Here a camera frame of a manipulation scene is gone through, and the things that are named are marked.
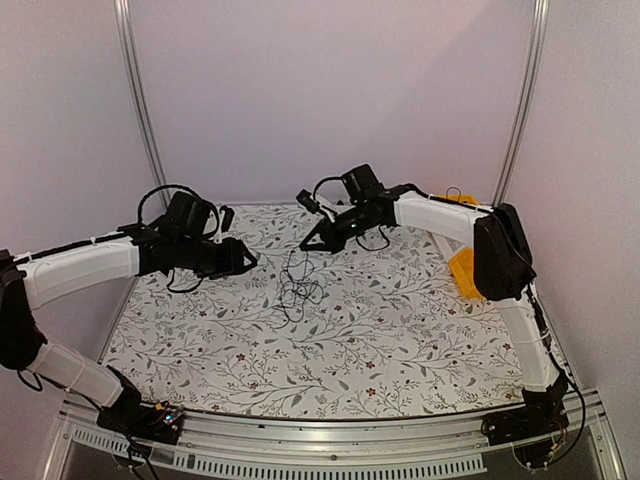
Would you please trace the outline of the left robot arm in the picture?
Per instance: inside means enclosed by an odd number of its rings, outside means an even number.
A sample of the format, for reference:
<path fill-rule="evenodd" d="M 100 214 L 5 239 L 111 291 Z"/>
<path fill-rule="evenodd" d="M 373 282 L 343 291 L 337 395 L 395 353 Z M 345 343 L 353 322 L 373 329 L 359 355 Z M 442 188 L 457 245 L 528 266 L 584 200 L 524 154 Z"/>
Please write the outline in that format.
<path fill-rule="evenodd" d="M 14 256 L 1 253 L 1 365 L 80 394 L 128 434 L 148 426 L 139 390 L 121 373 L 46 338 L 33 313 L 42 306 L 116 279 L 191 272 L 200 281 L 242 275 L 257 265 L 243 241 L 228 236 L 234 212 L 189 187 L 170 184 L 164 214 L 151 223 L 137 207 L 133 223 L 108 234 Z"/>

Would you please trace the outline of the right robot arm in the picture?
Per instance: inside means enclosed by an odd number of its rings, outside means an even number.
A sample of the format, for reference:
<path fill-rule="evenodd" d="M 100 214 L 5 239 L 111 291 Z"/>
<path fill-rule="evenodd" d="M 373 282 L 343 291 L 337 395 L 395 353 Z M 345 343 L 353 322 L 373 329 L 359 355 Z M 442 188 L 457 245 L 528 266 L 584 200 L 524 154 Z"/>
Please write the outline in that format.
<path fill-rule="evenodd" d="M 566 373 L 551 352 L 552 338 L 535 287 L 536 273 L 526 235 L 515 208 L 474 206 L 433 194 L 412 183 L 385 187 L 363 164 L 338 177 L 351 202 L 338 212 L 301 190 L 296 200 L 321 220 L 304 238 L 304 251 L 332 254 L 348 240 L 381 227 L 410 227 L 455 240 L 472 249 L 473 282 L 500 313 L 522 369 L 523 398 L 528 406 L 517 415 L 517 427 L 537 436 L 552 424 L 568 389 Z"/>

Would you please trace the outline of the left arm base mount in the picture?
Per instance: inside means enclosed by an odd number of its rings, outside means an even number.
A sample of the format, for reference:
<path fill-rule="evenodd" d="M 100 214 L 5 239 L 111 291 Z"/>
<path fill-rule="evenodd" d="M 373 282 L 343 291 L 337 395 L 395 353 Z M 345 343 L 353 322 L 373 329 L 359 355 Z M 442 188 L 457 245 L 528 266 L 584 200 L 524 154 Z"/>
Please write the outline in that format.
<path fill-rule="evenodd" d="M 127 437 L 168 445 L 178 443 L 184 423 L 184 409 L 161 401 L 146 405 L 138 389 L 119 371 L 108 366 L 123 391 L 111 407 L 101 407 L 97 425 Z"/>

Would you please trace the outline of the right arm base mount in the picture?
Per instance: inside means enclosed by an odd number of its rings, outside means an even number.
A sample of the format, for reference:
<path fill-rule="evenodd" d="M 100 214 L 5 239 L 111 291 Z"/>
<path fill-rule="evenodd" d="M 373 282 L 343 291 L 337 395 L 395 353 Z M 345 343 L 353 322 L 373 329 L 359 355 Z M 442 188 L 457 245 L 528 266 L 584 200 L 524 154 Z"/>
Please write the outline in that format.
<path fill-rule="evenodd" d="M 524 390 L 522 407 L 485 415 L 480 431 L 491 446 L 527 440 L 514 449 L 518 463 L 530 470 L 546 468 L 567 440 L 563 396 Z"/>

